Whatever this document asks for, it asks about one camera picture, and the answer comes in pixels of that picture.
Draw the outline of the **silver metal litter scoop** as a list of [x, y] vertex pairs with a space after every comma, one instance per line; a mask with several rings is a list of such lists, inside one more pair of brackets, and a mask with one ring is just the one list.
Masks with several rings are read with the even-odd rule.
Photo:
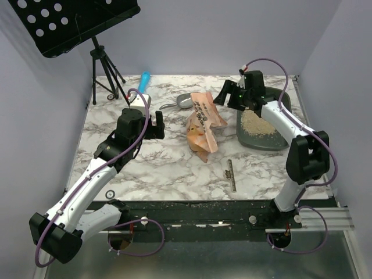
[[189, 109], [189, 108], [193, 107], [191, 94], [190, 93], [180, 94], [176, 98], [175, 103], [169, 103], [169, 104], [162, 105], [159, 109], [163, 110], [163, 109], [173, 108], [173, 107], [178, 107], [180, 109]]

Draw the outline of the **orange cat litter bag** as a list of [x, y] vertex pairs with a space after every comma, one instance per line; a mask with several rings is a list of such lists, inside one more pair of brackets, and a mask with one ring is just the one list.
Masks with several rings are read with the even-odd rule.
[[187, 118], [188, 145], [201, 161], [207, 163], [209, 154], [219, 149], [212, 128], [226, 126], [227, 122], [219, 115], [211, 92], [193, 92], [191, 101], [194, 111]]

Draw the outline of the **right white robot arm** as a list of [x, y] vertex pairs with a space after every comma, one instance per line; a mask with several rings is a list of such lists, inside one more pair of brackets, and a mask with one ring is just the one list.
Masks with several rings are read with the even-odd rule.
[[275, 228], [287, 223], [307, 187], [330, 169], [329, 137], [298, 120], [283, 104], [282, 95], [268, 94], [263, 73], [241, 74], [239, 82], [226, 80], [214, 104], [244, 111], [251, 110], [269, 122], [289, 144], [285, 163], [288, 178], [270, 202], [267, 220]]

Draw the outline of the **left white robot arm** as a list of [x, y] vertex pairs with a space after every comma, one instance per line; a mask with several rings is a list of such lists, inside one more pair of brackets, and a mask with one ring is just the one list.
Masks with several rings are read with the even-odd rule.
[[134, 223], [143, 226], [151, 219], [133, 219], [125, 205], [116, 200], [86, 214], [85, 211], [101, 189], [139, 153], [143, 140], [164, 139], [161, 111], [152, 124], [148, 109], [124, 108], [116, 129], [99, 144], [86, 171], [63, 198], [45, 214], [34, 213], [29, 221], [35, 250], [35, 264], [43, 268], [54, 260], [67, 263], [75, 257], [82, 244], [104, 229], [124, 229]]

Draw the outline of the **beige litter pile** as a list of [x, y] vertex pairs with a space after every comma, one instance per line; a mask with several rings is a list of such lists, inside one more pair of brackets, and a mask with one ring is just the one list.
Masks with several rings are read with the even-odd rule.
[[273, 135], [276, 129], [267, 121], [259, 118], [253, 111], [245, 110], [241, 115], [241, 128], [250, 135]]

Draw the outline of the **dark green litter tray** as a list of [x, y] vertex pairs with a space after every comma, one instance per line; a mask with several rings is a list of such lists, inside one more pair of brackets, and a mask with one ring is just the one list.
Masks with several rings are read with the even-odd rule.
[[241, 128], [242, 111], [237, 111], [237, 137], [241, 145], [262, 151], [281, 151], [289, 147], [283, 136], [276, 130], [273, 135], [253, 136]]

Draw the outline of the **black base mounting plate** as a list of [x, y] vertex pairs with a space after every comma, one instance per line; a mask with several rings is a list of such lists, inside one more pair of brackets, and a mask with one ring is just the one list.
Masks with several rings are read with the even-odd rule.
[[119, 201], [108, 203], [121, 211], [120, 223], [147, 217], [155, 222], [134, 225], [138, 242], [265, 241], [266, 233], [301, 228], [296, 210], [281, 213], [271, 200], [237, 201]]

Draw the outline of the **black perforated music stand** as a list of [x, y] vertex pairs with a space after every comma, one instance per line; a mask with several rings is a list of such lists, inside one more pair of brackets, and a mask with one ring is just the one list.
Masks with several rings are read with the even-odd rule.
[[56, 58], [91, 40], [92, 63], [100, 62], [109, 86], [109, 100], [130, 103], [125, 79], [97, 40], [97, 35], [141, 11], [137, 1], [9, 1], [10, 6], [46, 58]]

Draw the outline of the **aluminium extrusion rail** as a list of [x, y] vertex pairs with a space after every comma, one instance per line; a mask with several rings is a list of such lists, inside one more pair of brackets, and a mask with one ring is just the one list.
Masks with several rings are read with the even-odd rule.
[[266, 233], [349, 231], [355, 228], [348, 208], [310, 208], [303, 206], [286, 215], [279, 224], [265, 229]]

